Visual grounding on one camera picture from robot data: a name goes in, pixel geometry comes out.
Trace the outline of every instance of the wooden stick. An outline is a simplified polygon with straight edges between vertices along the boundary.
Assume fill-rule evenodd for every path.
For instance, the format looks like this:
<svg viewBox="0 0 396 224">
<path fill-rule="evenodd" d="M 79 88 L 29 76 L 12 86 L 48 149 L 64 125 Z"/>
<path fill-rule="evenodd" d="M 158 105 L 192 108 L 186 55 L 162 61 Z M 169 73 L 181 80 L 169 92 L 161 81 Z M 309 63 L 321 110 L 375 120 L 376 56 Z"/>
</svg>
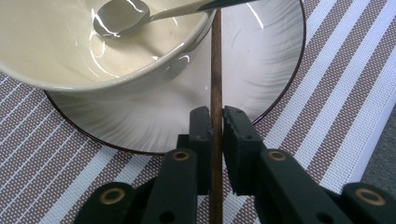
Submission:
<svg viewBox="0 0 396 224">
<path fill-rule="evenodd" d="M 212 192 L 209 195 L 209 223 L 222 224 L 222 87 L 221 87 L 221 12 L 212 23 L 210 115 L 215 129 L 212 153 Z"/>
</svg>

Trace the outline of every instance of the gray striped fabric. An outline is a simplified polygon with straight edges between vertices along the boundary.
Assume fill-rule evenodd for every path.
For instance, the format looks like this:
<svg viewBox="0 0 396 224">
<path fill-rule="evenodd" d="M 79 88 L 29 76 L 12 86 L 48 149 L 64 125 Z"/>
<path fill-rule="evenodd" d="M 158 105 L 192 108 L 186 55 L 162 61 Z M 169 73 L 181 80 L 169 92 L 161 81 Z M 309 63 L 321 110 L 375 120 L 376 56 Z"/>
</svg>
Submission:
<svg viewBox="0 0 396 224">
<path fill-rule="evenodd" d="M 305 0 L 306 49 L 289 90 L 257 129 L 322 186 L 359 181 L 396 102 L 396 0 Z M 93 190 L 154 177 L 161 157 L 77 132 L 43 91 L 0 73 L 0 223 L 71 223 Z M 224 223 L 258 223 L 224 170 Z M 198 199 L 207 223 L 208 199 Z"/>
</svg>

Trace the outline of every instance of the white bowl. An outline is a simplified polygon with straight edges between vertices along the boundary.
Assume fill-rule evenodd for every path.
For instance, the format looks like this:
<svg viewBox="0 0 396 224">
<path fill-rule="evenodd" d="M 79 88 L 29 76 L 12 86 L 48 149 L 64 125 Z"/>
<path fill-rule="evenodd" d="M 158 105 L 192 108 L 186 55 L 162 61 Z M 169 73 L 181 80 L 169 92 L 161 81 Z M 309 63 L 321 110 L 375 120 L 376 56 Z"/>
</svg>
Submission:
<svg viewBox="0 0 396 224">
<path fill-rule="evenodd" d="M 195 0 L 151 0 L 154 14 Z M 93 100 L 131 98 L 188 66 L 214 12 L 152 22 L 136 35 L 102 38 L 92 28 L 108 0 L 1 1 L 0 70 L 23 83 Z"/>
</svg>

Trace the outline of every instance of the spoon bowl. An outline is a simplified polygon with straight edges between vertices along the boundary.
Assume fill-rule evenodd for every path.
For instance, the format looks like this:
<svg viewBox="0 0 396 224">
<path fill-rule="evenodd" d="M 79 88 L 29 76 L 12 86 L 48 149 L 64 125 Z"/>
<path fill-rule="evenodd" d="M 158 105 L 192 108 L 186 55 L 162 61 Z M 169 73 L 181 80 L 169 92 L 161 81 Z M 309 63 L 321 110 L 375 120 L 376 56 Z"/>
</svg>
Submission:
<svg viewBox="0 0 396 224">
<path fill-rule="evenodd" d="M 99 35 L 117 38 L 139 30 L 149 15 L 149 7 L 142 1 L 112 0 L 98 10 L 93 28 Z"/>
</svg>

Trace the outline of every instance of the metal spoon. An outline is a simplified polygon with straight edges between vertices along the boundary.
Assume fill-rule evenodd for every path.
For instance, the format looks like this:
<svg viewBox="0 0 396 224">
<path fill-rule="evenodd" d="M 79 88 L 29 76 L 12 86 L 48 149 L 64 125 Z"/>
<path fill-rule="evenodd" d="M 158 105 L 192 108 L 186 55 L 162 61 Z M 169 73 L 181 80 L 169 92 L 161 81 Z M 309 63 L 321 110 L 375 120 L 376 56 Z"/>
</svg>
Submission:
<svg viewBox="0 0 396 224">
<path fill-rule="evenodd" d="M 104 4 L 93 19 L 93 28 L 102 36 L 119 38 L 138 31 L 152 21 L 189 15 L 220 7 L 252 2 L 256 0 L 200 0 L 159 12 L 150 16 L 149 7 L 140 0 L 111 0 Z"/>
</svg>

